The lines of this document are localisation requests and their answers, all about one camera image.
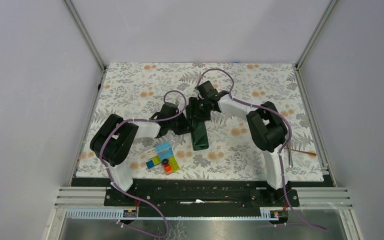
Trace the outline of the dark green cloth napkin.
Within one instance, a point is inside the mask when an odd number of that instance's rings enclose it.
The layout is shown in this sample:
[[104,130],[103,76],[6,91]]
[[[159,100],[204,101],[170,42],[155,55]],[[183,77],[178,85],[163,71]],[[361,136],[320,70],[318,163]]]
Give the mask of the dark green cloth napkin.
[[194,151],[206,150],[209,148],[209,140],[205,121],[198,119],[190,106],[186,107],[186,118],[193,130],[191,131],[192,148]]

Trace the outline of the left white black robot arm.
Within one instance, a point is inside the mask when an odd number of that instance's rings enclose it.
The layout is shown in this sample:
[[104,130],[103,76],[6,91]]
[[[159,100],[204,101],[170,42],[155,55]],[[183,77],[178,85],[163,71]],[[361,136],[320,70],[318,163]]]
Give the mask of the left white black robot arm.
[[158,139],[172,131],[175,135],[193,132],[186,115],[174,103],[166,102],[160,111],[147,119],[123,119],[111,114],[90,141],[89,148],[109,171],[116,199],[124,206],[132,204],[135,192],[133,178],[125,160],[135,140]]

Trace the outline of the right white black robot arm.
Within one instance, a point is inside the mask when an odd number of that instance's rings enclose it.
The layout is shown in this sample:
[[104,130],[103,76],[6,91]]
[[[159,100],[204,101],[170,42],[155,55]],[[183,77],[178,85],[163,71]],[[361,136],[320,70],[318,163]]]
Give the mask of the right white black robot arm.
[[291,184],[285,177],[281,163],[282,147],[287,142],[289,130],[275,105],[267,101],[254,105],[231,96],[228,91],[217,91],[206,81],[197,86],[199,95],[190,97],[186,107],[186,118],[193,127],[191,132],[193,149],[209,147],[205,122],[212,112],[227,113],[247,122],[253,143],[263,151],[267,170],[267,201],[273,206],[287,199]]

